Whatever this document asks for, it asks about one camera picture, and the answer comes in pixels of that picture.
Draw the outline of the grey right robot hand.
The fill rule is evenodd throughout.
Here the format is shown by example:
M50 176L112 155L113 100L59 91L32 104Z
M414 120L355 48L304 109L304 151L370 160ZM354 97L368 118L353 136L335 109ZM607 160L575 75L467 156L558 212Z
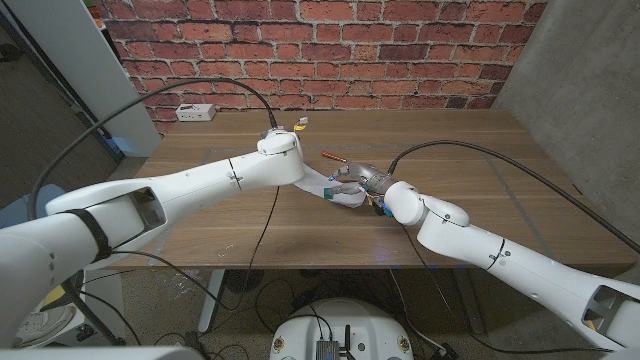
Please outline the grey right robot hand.
M390 175L372 165L358 162L349 163L339 168L330 177L331 180L339 178L350 179L350 182L330 187L325 191L326 194L355 195L358 193L369 193L384 195L387 190L396 183L396 180Z

